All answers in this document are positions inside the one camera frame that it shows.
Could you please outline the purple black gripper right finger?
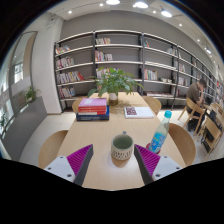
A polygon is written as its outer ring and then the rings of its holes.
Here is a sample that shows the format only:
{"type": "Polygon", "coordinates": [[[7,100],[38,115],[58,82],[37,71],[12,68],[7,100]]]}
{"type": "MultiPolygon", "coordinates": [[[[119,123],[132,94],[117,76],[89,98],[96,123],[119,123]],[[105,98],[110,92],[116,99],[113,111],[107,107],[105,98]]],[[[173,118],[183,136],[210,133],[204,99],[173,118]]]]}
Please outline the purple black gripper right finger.
{"type": "Polygon", "coordinates": [[[134,145],[134,155],[145,185],[182,169],[182,167],[169,156],[159,156],[137,144],[134,145]]]}

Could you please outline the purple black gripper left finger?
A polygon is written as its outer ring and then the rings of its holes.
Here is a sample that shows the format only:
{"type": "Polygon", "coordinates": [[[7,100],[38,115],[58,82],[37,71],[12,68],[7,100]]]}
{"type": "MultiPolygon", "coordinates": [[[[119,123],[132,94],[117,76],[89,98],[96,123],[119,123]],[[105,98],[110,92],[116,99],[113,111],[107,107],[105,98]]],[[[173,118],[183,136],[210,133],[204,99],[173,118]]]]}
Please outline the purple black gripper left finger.
{"type": "Polygon", "coordinates": [[[93,156],[93,145],[87,145],[69,156],[58,156],[44,170],[81,186],[93,156]]]}

